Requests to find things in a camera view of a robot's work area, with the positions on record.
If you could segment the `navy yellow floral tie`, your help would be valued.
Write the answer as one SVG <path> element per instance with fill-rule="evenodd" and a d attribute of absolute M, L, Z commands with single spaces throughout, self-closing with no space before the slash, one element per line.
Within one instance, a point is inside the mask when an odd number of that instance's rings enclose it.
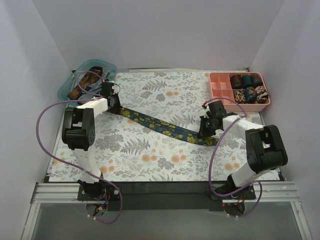
<path fill-rule="evenodd" d="M 213 136 L 198 136 L 198 133 L 149 115 L 122 107 L 119 115 L 126 117 L 145 128 L 153 130 L 167 137 L 200 146 L 215 146 L 219 138 Z"/>

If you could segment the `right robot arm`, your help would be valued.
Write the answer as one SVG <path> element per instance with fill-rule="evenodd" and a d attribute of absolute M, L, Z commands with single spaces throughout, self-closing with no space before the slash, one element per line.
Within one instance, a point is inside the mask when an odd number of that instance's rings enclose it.
<path fill-rule="evenodd" d="M 237 199 L 259 177 L 288 163 L 277 126 L 252 123 L 246 119 L 246 113 L 227 112 L 221 100 L 206 101 L 202 107 L 206 115 L 200 118 L 199 137 L 211 137 L 221 130 L 223 136 L 232 133 L 245 141 L 246 163 L 230 174 L 224 185 L 218 188 L 213 187 L 211 180 L 208 181 L 214 196 Z"/>

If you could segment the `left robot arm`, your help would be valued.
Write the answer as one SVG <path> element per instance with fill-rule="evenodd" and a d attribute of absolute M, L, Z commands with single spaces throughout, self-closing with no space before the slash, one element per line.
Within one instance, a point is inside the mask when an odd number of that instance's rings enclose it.
<path fill-rule="evenodd" d="M 102 174 L 94 156 L 95 118 L 105 112 L 120 112 L 121 104 L 115 86 L 113 81 L 103 82 L 100 91 L 102 98 L 82 100 L 79 106 L 67 107 L 64 111 L 62 141 L 72 150 L 78 165 L 84 169 L 82 178 L 77 181 L 82 187 L 82 193 L 95 200 L 118 199 L 120 193 L 111 184 L 94 177 L 100 178 Z"/>

